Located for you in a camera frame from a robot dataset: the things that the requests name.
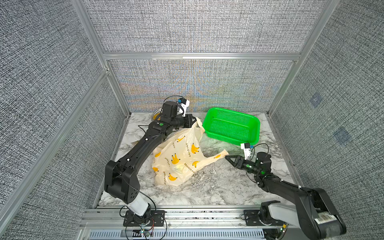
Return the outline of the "banana print plastic bag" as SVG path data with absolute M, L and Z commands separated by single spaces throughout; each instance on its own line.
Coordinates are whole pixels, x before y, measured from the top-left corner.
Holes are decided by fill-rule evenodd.
M 226 150 L 205 157 L 200 140 L 205 133 L 200 119 L 191 128 L 176 132 L 153 150 L 156 186 L 180 186 L 196 172 L 229 155 Z

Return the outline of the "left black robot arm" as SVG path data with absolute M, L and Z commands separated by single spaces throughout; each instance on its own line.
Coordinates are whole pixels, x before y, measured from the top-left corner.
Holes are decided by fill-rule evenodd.
M 186 108 L 182 107 L 181 102 L 164 102 L 158 117 L 148 125 L 139 142 L 116 162 L 107 163 L 105 192 L 122 200 L 134 216 L 141 220 L 148 220 L 151 217 L 151 205 L 156 204 L 150 204 L 143 199 L 144 194 L 140 191 L 138 172 L 153 150 L 173 131 L 191 128 L 196 122 L 197 119 L 192 114 L 186 114 Z

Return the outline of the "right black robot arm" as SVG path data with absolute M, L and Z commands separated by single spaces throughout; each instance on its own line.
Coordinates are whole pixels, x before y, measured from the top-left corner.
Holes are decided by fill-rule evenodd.
M 255 182 L 263 191 L 275 194 L 289 202 L 263 202 L 258 221 L 264 226 L 282 222 L 286 226 L 299 227 L 310 240 L 322 240 L 344 235 L 347 227 L 327 192 L 310 189 L 282 180 L 272 173 L 271 155 L 259 152 L 255 162 L 242 156 L 226 156 L 235 168 L 254 175 Z

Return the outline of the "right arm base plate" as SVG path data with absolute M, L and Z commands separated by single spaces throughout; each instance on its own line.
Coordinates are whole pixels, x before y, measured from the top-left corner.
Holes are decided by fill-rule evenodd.
M 251 209 L 243 211 L 243 218 L 246 222 L 246 226 L 276 226 L 282 227 L 284 223 L 279 220 L 274 220 L 263 213 L 260 213 L 259 209 Z

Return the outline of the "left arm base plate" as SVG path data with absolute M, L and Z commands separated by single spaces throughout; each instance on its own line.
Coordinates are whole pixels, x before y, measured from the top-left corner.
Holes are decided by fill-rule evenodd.
M 138 216 L 132 211 L 128 210 L 125 213 L 123 226 L 124 227 L 163 227 L 165 222 L 165 211 L 151 210 L 144 213 L 143 216 Z

